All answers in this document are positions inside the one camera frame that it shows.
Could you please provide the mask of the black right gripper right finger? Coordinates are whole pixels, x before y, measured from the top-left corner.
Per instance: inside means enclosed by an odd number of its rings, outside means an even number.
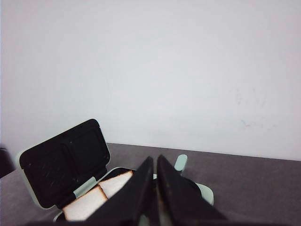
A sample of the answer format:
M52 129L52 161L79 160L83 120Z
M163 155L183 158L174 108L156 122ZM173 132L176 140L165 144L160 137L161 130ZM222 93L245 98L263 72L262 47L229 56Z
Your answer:
M211 206L176 172L163 155L157 159L158 189L164 210L159 214L162 226L234 226Z

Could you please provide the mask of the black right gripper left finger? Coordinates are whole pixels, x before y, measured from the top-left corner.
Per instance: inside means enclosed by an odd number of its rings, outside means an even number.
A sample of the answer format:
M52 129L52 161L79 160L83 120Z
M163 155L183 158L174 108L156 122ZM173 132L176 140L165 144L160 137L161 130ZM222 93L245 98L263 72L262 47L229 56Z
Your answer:
M28 226L149 226L145 215L153 189L153 159L147 157L121 190L84 221L51 223L38 221Z

